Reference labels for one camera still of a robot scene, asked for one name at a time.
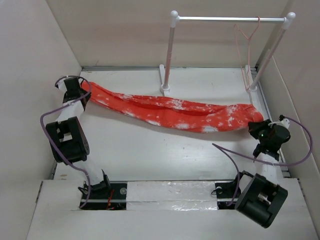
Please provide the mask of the red white tie-dye trousers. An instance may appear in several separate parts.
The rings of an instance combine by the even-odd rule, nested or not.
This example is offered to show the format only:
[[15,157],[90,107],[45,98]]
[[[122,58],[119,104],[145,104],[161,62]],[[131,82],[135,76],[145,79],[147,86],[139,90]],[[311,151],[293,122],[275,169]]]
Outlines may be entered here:
[[252,104],[215,105],[166,96],[117,93],[95,82],[82,82],[81,87],[91,91],[93,103],[158,127],[215,133],[244,129],[249,123],[264,120]]

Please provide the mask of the pink wire hanger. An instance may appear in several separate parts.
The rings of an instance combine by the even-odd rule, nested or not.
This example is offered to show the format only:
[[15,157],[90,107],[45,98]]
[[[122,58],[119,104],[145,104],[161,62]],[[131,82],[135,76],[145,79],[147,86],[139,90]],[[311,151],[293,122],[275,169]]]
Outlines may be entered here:
[[[253,38],[253,36],[255,35],[256,31],[259,29],[260,24],[261,24],[261,18],[259,16],[257,16],[257,26],[254,29],[254,31],[251,33],[250,36],[247,36],[242,29],[239,27],[238,24],[234,24],[233,25],[233,35],[234,35],[234,40],[235,40],[235,46],[236,46],[236,50],[237,50],[237,56],[238,56],[238,60],[240,63],[240,72],[241,72],[241,76],[243,79],[243,83],[244,83],[244,88],[246,91],[249,90],[250,88],[250,77],[249,77],[249,70],[250,70],[250,62],[251,62],[251,40]],[[248,70],[245,70],[244,65],[243,65],[243,61],[242,61],[242,57],[241,57],[241,53],[240,53],[240,47],[239,47],[239,42],[238,42],[238,33],[241,33],[241,35],[246,39],[247,41],[247,65],[248,65]]]

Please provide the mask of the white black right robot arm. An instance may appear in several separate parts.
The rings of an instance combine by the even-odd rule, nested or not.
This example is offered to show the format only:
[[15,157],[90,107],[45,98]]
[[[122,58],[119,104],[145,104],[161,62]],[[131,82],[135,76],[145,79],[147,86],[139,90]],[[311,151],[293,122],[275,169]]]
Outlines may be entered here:
[[265,229],[288,197],[288,191],[279,185],[277,164],[282,144],[291,138],[289,126],[286,118],[248,123],[249,134],[258,140],[252,153],[256,173],[243,171],[240,180],[231,184],[232,193],[239,197],[234,209]]

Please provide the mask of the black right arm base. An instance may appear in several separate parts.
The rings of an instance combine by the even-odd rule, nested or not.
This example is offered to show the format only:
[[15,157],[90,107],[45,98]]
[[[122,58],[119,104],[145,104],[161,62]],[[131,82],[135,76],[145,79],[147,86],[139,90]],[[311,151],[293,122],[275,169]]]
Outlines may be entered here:
[[242,193],[242,189],[244,189],[247,185],[245,183],[245,180],[247,179],[248,181],[251,180],[253,175],[247,171],[242,171],[239,174],[240,180],[243,179],[242,183],[244,183],[244,186],[238,187],[238,190],[236,192],[236,196],[230,206],[227,206],[228,202],[232,200],[232,197],[234,195],[234,192],[236,190],[236,186],[238,183],[238,175],[235,176],[234,180],[230,181],[216,181],[215,184],[215,189],[212,190],[211,195],[213,197],[217,198],[217,209],[218,210],[234,210],[236,202],[238,200],[238,197]]

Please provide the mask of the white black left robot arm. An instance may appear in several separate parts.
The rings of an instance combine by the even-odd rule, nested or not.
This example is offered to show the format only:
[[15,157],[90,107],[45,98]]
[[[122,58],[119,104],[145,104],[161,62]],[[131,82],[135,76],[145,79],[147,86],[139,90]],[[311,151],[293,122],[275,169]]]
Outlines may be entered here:
[[82,88],[85,79],[70,75],[60,78],[55,87],[64,93],[62,109],[59,117],[44,126],[44,133],[49,139],[53,157],[56,162],[81,172],[86,183],[79,189],[107,198],[111,194],[111,183],[103,171],[98,173],[89,162],[90,147],[80,123],[80,117],[85,112],[91,98],[89,90]]

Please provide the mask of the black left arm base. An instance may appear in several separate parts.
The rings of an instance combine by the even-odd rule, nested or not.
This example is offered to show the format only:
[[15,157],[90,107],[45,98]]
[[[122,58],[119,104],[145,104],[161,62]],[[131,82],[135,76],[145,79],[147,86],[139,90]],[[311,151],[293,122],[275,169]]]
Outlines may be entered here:
[[78,187],[81,192],[79,208],[81,210],[122,211],[127,209],[128,183],[126,181],[110,181],[108,175],[102,170],[102,181],[89,186],[85,182]]

